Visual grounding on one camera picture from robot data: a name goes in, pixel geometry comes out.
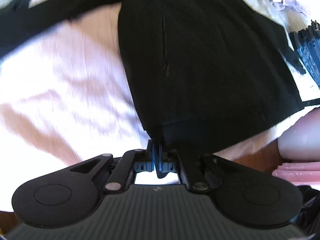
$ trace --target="wooden floor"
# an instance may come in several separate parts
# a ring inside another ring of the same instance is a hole
[[[273,141],[255,155],[241,157],[235,162],[258,171],[271,173],[283,163],[278,150],[278,140]]]
[[[6,234],[18,224],[14,213],[0,211],[0,230]]]

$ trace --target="black fabric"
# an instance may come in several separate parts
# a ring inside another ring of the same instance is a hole
[[[295,224],[308,235],[320,233],[320,191],[310,186],[298,187],[303,195],[303,206]]]
[[[282,26],[242,0],[49,0],[0,16],[0,57],[64,19],[122,1],[119,48],[155,142],[219,151],[303,109]]]
[[[6,7],[0,9],[0,15],[10,12],[19,12],[21,9],[27,9],[31,0],[12,0]]]
[[[303,101],[303,105],[306,106],[317,106],[320,105],[320,98],[309,100],[309,101]]]
[[[307,240],[320,240],[320,233],[315,234],[314,236],[311,236],[311,238]]]

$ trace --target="pink plastic bag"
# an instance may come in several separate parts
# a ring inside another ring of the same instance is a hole
[[[283,163],[278,170],[284,171],[320,171],[320,162],[314,163]]]
[[[320,181],[320,171],[274,170],[272,175],[299,185],[301,185],[301,182],[304,182],[302,184],[309,184],[310,182]]]

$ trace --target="black device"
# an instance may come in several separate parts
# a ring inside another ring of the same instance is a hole
[[[136,185],[135,175],[179,175],[180,184]],[[304,236],[302,206],[287,181],[211,153],[146,150],[103,154],[30,180],[12,197],[23,223],[8,240],[274,239]]]

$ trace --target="blue object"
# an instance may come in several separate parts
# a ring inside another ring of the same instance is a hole
[[[320,30],[319,24],[312,21],[307,29],[291,32],[293,47],[299,53],[306,69],[320,88]]]

